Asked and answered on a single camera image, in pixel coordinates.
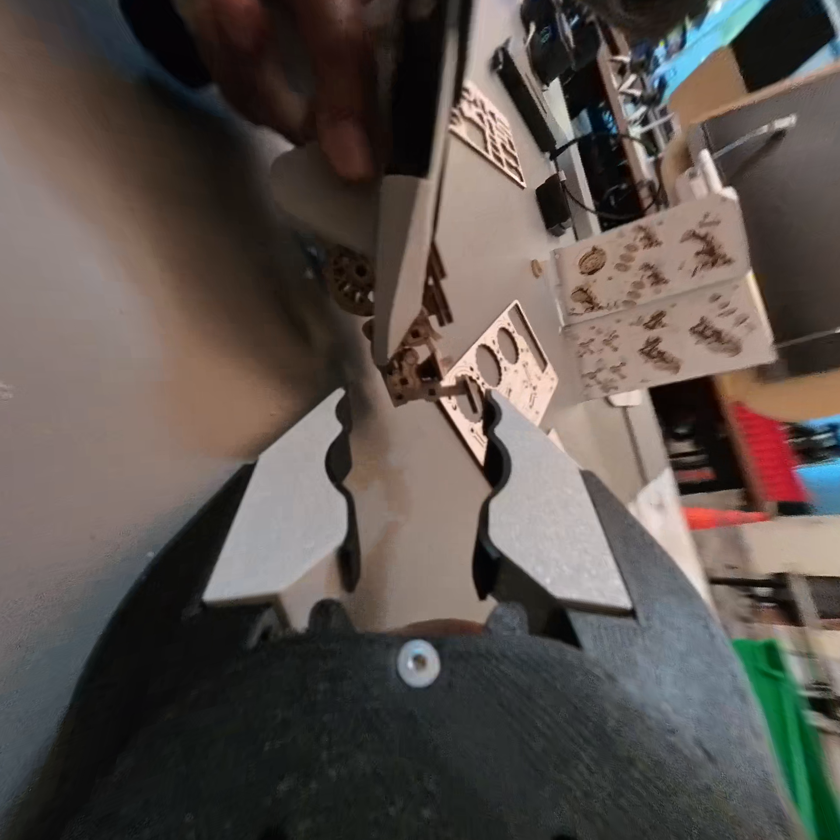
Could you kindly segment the black monitor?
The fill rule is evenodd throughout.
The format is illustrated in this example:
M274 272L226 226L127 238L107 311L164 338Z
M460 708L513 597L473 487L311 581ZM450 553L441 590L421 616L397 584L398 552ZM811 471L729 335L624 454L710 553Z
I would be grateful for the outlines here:
M738 194L780 357L772 377L838 371L838 64L710 112L686 141Z

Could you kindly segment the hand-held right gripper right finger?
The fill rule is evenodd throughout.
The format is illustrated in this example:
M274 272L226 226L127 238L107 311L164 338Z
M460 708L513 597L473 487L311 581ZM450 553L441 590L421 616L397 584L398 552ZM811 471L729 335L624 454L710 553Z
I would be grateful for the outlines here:
M482 419L489 494L472 560L479 599L517 602L530 616L558 607L633 615L581 468L499 391L486 394Z

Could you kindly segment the wooden cut-out frame sheet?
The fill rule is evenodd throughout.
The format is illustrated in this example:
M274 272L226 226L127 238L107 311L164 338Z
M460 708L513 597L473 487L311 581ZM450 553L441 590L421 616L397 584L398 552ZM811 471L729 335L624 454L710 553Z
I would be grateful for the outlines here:
M449 131L522 190L526 179L505 115L470 80L461 88Z

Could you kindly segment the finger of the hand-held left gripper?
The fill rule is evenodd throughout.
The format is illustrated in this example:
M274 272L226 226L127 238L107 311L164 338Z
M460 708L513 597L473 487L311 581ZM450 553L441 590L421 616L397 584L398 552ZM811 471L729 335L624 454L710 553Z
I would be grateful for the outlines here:
M377 366L393 357L423 306L443 179L386 175L381 181L372 340Z

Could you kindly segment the green bin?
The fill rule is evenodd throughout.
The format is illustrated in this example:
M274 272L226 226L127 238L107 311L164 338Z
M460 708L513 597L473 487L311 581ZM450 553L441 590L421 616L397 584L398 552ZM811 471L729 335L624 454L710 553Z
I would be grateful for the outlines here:
M759 703L786 789L811 839L839 838L838 800L822 744L782 647L773 639L731 645Z

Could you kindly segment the printed instruction sheet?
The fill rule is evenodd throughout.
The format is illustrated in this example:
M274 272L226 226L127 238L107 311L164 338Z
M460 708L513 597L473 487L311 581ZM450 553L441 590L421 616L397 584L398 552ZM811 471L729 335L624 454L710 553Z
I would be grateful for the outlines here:
M583 402L776 360L745 228L726 187L552 252Z

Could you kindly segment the wooden sheet with round holes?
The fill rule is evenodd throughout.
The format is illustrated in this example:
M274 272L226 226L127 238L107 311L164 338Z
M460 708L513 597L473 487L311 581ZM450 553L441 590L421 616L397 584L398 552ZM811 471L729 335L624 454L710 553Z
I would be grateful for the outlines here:
M444 375L437 404L478 466L487 455L484 398L504 396L534 426L540 425L559 378L520 301L515 300Z

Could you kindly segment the black electronic device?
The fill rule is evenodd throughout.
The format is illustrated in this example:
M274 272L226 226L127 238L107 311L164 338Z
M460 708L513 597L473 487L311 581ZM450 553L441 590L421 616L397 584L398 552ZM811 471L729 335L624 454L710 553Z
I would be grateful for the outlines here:
M544 88L596 60L601 30L591 10L576 1L522 1L524 50Z

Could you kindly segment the white monitor stand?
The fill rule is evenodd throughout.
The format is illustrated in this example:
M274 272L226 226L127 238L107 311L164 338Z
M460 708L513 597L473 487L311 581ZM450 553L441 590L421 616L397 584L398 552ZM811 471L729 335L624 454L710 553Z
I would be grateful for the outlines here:
M707 148L701 149L694 164L685 169L675 180L675 204L681 205L704 200L711 195L723 196L740 202L737 191L724 185L718 165Z

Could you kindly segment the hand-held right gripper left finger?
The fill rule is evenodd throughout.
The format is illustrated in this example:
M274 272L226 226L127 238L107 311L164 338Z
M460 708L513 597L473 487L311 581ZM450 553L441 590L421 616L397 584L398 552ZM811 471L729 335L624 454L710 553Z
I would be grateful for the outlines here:
M272 606L304 631L312 608L361 578L348 393L324 398L255 462L203 592L208 607Z

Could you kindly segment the person's left hand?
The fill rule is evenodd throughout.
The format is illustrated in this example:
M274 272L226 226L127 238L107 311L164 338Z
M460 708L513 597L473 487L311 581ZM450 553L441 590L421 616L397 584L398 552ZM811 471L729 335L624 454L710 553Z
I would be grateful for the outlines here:
M378 172L374 26L361 1L196 2L190 29L226 102L254 125L317 142L335 174Z

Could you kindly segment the wooden puzzle model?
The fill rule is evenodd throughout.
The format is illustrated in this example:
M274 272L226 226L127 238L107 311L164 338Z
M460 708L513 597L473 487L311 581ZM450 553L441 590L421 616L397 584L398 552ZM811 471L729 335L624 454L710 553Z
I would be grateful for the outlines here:
M322 273L332 299L339 308L363 319L362 333L370 343L374 332L375 273L371 261L341 245L327 247ZM409 402L436 402L456 396L461 385L445 385L444 378L452 363L438 348L441 340L432 319L439 327L453 321L442 283L446 278L443 261L436 245L429 251L422 307L406 331L396 352L379 366L386 390L394 406Z

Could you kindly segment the black power adapter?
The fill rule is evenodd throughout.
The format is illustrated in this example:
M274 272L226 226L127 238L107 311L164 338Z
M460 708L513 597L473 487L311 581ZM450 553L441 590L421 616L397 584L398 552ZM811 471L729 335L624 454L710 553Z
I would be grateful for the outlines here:
M493 52L490 66L541 152L553 156L564 137L541 90L522 64L522 56L522 49L509 37Z

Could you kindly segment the person's tan shirt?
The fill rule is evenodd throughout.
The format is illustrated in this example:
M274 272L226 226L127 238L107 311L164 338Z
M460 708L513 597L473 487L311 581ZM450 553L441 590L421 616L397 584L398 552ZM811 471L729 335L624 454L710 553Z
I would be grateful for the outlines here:
M2 2L2 681L79 668L130 581L342 370L268 195L282 141L115 2Z

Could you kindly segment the black box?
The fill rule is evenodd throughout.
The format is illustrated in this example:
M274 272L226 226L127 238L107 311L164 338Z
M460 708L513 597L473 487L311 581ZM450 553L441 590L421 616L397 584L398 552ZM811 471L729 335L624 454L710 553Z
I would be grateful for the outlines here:
M562 169L549 175L536 189L535 198L542 223L554 238L561 238L574 227L571 200Z

